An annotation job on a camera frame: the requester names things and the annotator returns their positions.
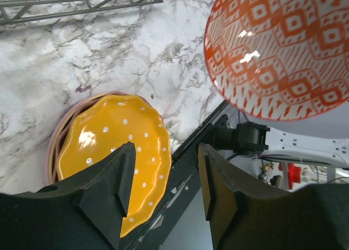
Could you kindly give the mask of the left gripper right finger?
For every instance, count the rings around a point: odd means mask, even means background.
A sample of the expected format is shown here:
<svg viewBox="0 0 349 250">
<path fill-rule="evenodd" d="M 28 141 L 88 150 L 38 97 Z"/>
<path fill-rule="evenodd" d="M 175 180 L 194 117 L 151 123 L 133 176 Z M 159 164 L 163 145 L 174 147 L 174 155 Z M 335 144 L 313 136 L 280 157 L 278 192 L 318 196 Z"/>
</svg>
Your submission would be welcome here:
<svg viewBox="0 0 349 250">
<path fill-rule="evenodd" d="M 348 249 L 348 185 L 295 192 L 268 185 L 198 148 L 206 220 L 214 249 Z"/>
</svg>

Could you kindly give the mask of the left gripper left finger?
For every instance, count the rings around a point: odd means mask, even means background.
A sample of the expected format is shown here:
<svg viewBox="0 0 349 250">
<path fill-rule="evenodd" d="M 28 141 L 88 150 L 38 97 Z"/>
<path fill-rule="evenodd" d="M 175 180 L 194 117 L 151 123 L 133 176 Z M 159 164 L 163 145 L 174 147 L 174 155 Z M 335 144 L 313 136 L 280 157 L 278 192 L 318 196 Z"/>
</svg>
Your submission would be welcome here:
<svg viewBox="0 0 349 250">
<path fill-rule="evenodd" d="M 35 193 L 1 194 L 1 249 L 117 249 L 135 160 L 128 142 Z"/>
</svg>

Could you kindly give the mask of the red blue patterned bowl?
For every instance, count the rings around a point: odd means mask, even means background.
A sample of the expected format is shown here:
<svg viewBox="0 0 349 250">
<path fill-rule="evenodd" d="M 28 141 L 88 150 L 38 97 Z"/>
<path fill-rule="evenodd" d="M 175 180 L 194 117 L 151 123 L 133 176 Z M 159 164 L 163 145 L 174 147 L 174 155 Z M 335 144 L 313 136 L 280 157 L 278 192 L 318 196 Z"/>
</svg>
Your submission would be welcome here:
<svg viewBox="0 0 349 250">
<path fill-rule="evenodd" d="M 216 89 L 248 115 L 323 114 L 348 100 L 348 0 L 216 0 L 204 56 Z"/>
</svg>

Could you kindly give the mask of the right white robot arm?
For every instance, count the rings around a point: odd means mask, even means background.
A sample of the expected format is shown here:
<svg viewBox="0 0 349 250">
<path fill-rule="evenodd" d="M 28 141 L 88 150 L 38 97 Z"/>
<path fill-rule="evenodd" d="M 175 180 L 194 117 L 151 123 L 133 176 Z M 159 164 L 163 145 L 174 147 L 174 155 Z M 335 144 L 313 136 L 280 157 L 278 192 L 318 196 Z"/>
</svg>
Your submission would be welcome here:
<svg viewBox="0 0 349 250">
<path fill-rule="evenodd" d="M 306 164 L 348 169 L 348 138 L 325 139 L 283 132 L 244 122 L 235 128 L 215 127 L 213 147 L 245 157 L 298 160 Z"/>
</svg>

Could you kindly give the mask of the yellow polka dot plate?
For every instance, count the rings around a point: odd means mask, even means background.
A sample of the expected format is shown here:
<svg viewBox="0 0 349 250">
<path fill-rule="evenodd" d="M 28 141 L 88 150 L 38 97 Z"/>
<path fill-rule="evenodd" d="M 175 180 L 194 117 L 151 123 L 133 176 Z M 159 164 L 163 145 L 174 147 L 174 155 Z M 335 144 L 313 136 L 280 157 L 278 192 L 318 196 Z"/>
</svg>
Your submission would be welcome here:
<svg viewBox="0 0 349 250">
<path fill-rule="evenodd" d="M 166 191 L 170 137 L 138 96 L 107 95 L 79 114 L 56 161 L 56 216 L 116 248 Z"/>
</svg>

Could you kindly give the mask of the pink plate under stack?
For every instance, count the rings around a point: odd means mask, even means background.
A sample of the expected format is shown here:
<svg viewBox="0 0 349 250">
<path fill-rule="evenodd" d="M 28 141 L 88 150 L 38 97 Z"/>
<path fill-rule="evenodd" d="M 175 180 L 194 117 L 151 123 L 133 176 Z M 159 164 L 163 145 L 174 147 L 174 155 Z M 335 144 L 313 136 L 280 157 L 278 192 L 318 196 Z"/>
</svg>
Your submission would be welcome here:
<svg viewBox="0 0 349 250">
<path fill-rule="evenodd" d="M 73 120 L 82 112 L 86 111 L 105 96 L 130 96 L 128 93 L 112 91 L 107 93 L 100 93 L 91 97 L 85 98 L 80 102 L 75 103 L 70 110 L 58 122 L 57 127 L 51 135 L 49 146 L 46 153 L 46 184 L 53 184 L 58 181 L 58 174 L 56 171 L 56 160 L 63 147 L 65 138 L 69 132 Z"/>
</svg>

